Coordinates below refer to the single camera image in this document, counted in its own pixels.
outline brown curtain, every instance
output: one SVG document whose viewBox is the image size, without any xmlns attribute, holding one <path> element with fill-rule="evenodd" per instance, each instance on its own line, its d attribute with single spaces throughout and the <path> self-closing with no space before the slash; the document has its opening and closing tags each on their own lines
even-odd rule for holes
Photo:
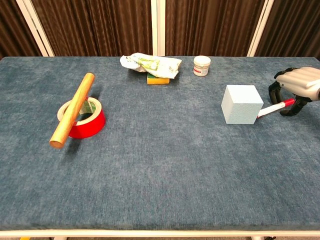
<svg viewBox="0 0 320 240">
<path fill-rule="evenodd" d="M 246 56 L 264 0 L 166 0 L 165 54 Z"/>
<path fill-rule="evenodd" d="M 275 0 L 255 55 L 320 58 L 320 0 Z"/>
<path fill-rule="evenodd" d="M 32 0 L 56 56 L 152 55 L 149 0 Z"/>
<path fill-rule="evenodd" d="M 16 0 L 0 0 L 0 59 L 42 56 Z"/>
</svg>

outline wooden stick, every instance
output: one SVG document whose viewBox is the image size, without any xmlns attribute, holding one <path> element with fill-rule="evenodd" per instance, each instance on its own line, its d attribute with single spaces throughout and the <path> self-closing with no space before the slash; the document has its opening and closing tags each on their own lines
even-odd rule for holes
<svg viewBox="0 0 320 240">
<path fill-rule="evenodd" d="M 88 72 L 84 76 L 79 88 L 75 92 L 70 102 L 70 105 L 66 109 L 62 117 L 62 120 L 59 122 L 50 139 L 50 145 L 52 147 L 61 149 L 65 145 L 71 128 L 77 119 L 78 113 L 80 112 L 80 109 L 84 104 L 84 101 L 88 95 L 88 92 L 92 84 L 94 83 L 94 80 L 95 75 L 93 75 L 90 72 Z"/>
</svg>

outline red tape roll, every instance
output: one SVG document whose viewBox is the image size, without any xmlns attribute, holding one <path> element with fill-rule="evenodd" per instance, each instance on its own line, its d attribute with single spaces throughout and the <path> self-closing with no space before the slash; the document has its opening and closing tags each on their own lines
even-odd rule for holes
<svg viewBox="0 0 320 240">
<path fill-rule="evenodd" d="M 60 107 L 57 118 L 61 121 L 67 107 L 69 106 L 71 100 L 66 102 Z M 84 120 L 76 121 L 69 133 L 69 136 L 75 139 L 84 139 L 91 137 L 105 126 L 106 118 L 104 112 L 102 110 L 101 103 L 93 98 L 88 97 L 86 101 L 84 101 L 83 106 L 79 112 L 79 114 L 88 114 L 92 115 Z"/>
</svg>

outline white cube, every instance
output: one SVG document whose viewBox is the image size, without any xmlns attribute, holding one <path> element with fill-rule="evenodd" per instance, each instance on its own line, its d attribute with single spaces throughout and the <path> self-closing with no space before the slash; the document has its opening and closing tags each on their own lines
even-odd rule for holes
<svg viewBox="0 0 320 240">
<path fill-rule="evenodd" d="M 221 107 L 227 124 L 254 124 L 263 104 L 254 85 L 227 85 Z"/>
</svg>

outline white marker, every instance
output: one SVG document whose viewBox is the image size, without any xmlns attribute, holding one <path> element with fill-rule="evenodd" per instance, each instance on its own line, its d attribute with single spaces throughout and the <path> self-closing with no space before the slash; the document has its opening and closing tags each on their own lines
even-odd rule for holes
<svg viewBox="0 0 320 240">
<path fill-rule="evenodd" d="M 293 98 L 290 98 L 290 99 L 284 100 L 282 102 L 279 102 L 277 104 L 274 104 L 272 106 L 268 106 L 268 107 L 266 107 L 264 109 L 261 109 L 259 111 L 259 113 L 258 113 L 257 119 L 262 117 L 262 116 L 264 116 L 264 115 L 267 115 L 267 114 L 270 114 L 270 113 L 272 113 L 274 111 L 277 111 L 279 109 L 288 107 L 288 106 L 290 106 L 290 105 L 292 105 L 294 103 L 295 103 L 295 100 Z"/>
</svg>

